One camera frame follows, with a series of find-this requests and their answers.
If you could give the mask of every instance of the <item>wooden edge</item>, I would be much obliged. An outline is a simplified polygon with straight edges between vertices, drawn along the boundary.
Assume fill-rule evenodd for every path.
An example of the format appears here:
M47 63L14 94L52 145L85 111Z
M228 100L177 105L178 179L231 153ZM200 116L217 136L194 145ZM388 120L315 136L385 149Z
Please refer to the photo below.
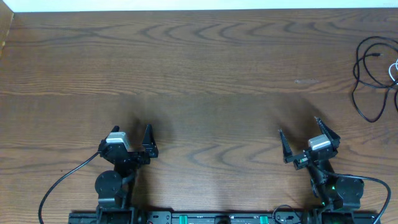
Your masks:
M6 3L0 0L0 58L2 49L6 45L6 39L10 31L12 18L14 18L14 13L8 8Z

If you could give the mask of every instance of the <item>white background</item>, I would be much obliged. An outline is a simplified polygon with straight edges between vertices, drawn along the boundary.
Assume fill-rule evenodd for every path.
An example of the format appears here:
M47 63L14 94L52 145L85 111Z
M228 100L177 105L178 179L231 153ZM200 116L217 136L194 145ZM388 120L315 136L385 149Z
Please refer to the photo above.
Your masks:
M398 7L398 0L4 0L14 12Z

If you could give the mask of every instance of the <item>white cable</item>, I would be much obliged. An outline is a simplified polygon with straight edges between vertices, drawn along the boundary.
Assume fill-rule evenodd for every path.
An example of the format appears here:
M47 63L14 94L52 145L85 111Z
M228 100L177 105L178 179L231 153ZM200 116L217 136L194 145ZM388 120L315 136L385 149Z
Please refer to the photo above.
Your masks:
M396 81L393 77L392 77L392 75L391 75L391 68L393 67L393 66L396 66L396 69L397 69L397 71L398 71L398 59L397 59L397 61L395 62L395 63L392 63L391 65L390 65L390 67L388 68L388 74L390 75L390 77L391 77L391 79L392 79L392 81Z

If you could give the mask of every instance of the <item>brown wood surface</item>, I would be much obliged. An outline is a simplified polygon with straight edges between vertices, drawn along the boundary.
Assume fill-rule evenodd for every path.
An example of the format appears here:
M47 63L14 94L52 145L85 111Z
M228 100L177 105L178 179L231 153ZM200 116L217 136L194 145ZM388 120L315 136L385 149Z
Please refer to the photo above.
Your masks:
M397 223L398 114L392 97L370 124L353 108L354 50L398 38L398 9L17 14L0 60L0 220L37 223L39 203L89 158L113 125L139 144L154 125L159 158L140 172L135 203L174 210L319 205L306 170L282 162L277 130L300 149L321 117L342 138L336 172L385 180L383 223ZM369 59L381 80L396 59ZM368 116L383 91L361 87ZM47 199L45 223L94 210L96 158ZM366 182L361 209L386 197Z
M14 13L8 8L8 6L0 0L0 57L2 48L6 44L5 41L11 26L13 15Z

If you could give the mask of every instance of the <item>wooden tabletop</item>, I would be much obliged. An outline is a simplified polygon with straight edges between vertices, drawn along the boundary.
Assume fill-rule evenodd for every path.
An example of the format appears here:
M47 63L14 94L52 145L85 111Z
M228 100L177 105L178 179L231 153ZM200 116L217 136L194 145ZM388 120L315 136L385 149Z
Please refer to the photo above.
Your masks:
M174 210L268 210L319 205L305 169L282 161L277 130L298 152L319 135L314 116L341 136L336 172L385 180L398 218L398 114L393 97L376 123L354 109L357 44L398 38L398 9L78 12L16 14L0 59L0 220L38 223L49 187L97 150L114 125L139 145L154 127L159 158L139 173L134 203ZM396 55L369 59L380 80ZM384 92L360 87L375 116ZM94 210L96 158L44 205L45 223ZM378 212L380 184L365 182L361 209Z

